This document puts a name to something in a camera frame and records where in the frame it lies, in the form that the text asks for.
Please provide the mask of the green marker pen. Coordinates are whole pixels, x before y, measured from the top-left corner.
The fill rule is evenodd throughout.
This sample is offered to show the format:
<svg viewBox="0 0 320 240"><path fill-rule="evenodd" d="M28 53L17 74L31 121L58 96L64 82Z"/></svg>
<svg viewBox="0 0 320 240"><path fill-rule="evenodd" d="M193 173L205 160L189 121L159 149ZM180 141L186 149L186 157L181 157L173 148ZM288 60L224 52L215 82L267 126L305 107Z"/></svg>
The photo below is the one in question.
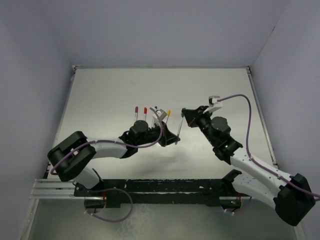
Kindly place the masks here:
<svg viewBox="0 0 320 240"><path fill-rule="evenodd" d="M178 142L180 141L179 139L180 139L180 133L181 133L183 121L184 121L184 117L182 116L181 117L181 121L180 121L179 126L178 126L177 134L176 134L176 137L177 137L178 140L174 143L175 145L177 145Z"/></svg>

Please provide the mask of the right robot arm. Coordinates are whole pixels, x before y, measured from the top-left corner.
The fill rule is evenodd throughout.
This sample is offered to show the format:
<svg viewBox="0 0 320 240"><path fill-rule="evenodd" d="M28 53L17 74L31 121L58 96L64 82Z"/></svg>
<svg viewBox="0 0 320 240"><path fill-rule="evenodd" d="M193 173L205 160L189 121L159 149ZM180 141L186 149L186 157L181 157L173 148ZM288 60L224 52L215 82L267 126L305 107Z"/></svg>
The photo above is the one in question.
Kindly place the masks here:
<svg viewBox="0 0 320 240"><path fill-rule="evenodd" d="M254 157L230 135L226 118L211 117L211 107L184 108L181 114L189 127L200 129L219 160L240 170L235 178L222 183L226 195L238 192L253 197L270 206L284 222L294 227L314 207L316 200L303 175L291 175Z"/></svg>

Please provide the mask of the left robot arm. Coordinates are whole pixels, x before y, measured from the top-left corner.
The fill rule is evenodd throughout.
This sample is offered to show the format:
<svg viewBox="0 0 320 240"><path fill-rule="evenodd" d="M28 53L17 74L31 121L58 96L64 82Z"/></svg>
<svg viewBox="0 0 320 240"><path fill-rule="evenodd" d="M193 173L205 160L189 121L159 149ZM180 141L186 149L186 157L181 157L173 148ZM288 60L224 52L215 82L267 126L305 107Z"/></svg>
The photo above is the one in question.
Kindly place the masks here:
<svg viewBox="0 0 320 240"><path fill-rule="evenodd" d="M97 171L87 167L88 163L101 158L125 159L149 145L166 147L180 141L165 122L161 124L150 128L146 121L138 120L120 137L106 140L94 140L76 131L48 152L51 173L62 182L73 180L91 196L98 196L103 191L103 180Z"/></svg>

